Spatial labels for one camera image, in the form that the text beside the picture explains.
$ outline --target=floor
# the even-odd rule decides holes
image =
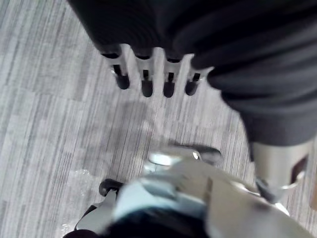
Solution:
[[[155,55],[155,91],[145,98],[125,46],[131,88],[121,91],[66,1],[0,2],[0,237],[62,237],[102,200],[102,178],[137,176],[148,150],[169,141],[212,145],[221,168],[253,183],[238,115],[204,81],[184,95],[188,57],[174,96],[164,98],[163,53]],[[315,236],[316,149],[306,179],[283,201]]]

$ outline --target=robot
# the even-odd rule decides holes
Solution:
[[[310,237],[275,204],[305,175],[316,134],[316,1],[68,2],[96,48],[108,60],[122,90],[129,87],[130,78],[120,44],[129,44],[136,56],[145,97],[153,93],[154,47],[165,51],[163,95],[167,98],[173,96],[183,56],[194,54],[185,93],[195,94],[199,81],[207,76],[208,83],[221,91],[225,103],[239,112],[248,138],[250,160],[255,163],[257,189],[205,165],[195,158],[195,155],[199,158],[199,151],[163,150],[164,156],[159,156],[163,162],[155,162],[153,153],[150,162],[168,166],[168,170],[149,174],[120,190],[112,216],[114,227],[128,213],[142,208],[137,202],[160,200],[162,204],[157,203],[162,205],[160,208],[166,205],[177,213],[175,216],[194,219],[193,224],[204,227],[194,229],[204,231],[200,235]],[[175,163],[174,157],[181,159]],[[200,186],[195,184],[196,179],[201,181]],[[111,184],[114,187],[106,185],[106,191],[121,187],[115,181]],[[132,196],[132,187],[140,194],[147,191],[152,200],[150,197],[142,200],[140,195],[142,199],[126,202]],[[222,200],[215,195],[219,193]],[[232,197],[237,197],[240,205],[234,205]],[[248,229],[246,222],[252,224]],[[188,223],[191,222],[184,221],[183,225],[186,227]]]

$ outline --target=black cloth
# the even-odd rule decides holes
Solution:
[[[163,47],[237,110],[251,142],[294,145],[317,128],[317,0],[69,0],[96,47]]]

